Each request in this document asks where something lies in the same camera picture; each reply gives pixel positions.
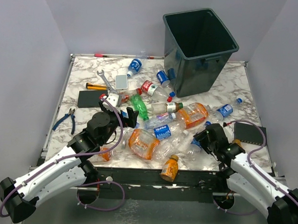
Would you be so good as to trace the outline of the blue label crushed bottle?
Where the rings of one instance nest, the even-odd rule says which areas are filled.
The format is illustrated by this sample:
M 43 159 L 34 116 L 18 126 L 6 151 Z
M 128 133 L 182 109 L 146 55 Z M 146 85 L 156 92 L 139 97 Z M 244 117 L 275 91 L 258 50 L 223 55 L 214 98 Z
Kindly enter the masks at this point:
M 122 116 L 123 116 L 124 118 L 128 118 L 128 117 L 129 117 L 128 114 L 127 114 L 126 112 L 121 111 L 121 113 L 122 113 Z M 137 122 L 135 128 L 139 128 L 139 127 L 140 127 L 140 124 Z

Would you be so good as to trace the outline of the clear crushed bottle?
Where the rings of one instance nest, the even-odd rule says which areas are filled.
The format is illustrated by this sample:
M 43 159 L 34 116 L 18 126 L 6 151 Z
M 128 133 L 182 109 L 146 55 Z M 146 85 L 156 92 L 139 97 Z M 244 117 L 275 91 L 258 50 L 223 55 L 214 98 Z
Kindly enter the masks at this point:
M 177 134 L 161 143 L 160 146 L 157 146 L 156 151 L 154 152 L 154 159 L 161 161 L 170 154 L 175 153 L 179 147 L 185 142 L 185 139 L 189 136 L 187 130 L 183 130 L 180 134 Z

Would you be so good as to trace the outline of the red label water bottle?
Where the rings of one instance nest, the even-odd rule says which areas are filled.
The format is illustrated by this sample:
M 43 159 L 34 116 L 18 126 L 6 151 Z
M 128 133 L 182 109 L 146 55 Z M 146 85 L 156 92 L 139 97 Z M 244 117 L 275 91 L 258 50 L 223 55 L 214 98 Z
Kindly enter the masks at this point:
M 141 85 L 141 90 L 152 97 L 153 100 L 157 100 L 160 102 L 167 102 L 168 97 L 170 97 L 170 95 L 161 86 L 149 80 L 146 80 Z

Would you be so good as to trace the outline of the small orange juice bottle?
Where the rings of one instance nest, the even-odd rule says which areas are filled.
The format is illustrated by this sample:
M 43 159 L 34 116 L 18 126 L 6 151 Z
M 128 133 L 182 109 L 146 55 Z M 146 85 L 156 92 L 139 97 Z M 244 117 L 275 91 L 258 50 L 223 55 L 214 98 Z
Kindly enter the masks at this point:
M 160 176 L 163 180 L 168 182 L 173 182 L 175 180 L 179 169 L 178 160 L 179 160 L 179 157 L 173 154 L 166 161 L 160 173 Z

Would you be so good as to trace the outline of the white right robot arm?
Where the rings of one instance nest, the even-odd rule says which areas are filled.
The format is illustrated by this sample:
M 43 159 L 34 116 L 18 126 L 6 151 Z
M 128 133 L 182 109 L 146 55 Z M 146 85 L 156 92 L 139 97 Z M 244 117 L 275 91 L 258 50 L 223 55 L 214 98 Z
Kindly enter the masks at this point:
M 210 124 L 194 135 L 201 147 L 226 168 L 219 171 L 215 186 L 232 190 L 251 203 L 268 224 L 298 224 L 298 188 L 290 189 L 266 173 L 237 143 L 230 142 L 220 124 Z

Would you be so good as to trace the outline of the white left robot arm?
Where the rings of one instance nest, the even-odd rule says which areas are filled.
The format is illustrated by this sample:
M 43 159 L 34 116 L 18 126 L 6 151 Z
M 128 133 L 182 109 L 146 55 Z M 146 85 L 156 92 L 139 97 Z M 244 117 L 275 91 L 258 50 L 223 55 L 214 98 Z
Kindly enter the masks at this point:
M 31 216 L 49 198 L 72 187 L 100 187 L 98 171 L 89 158 L 103 154 L 104 146 L 117 128 L 135 128 L 139 111 L 127 107 L 127 115 L 106 99 L 99 103 L 101 111 L 87 122 L 58 154 L 28 172 L 0 182 L 0 217 L 19 223 Z

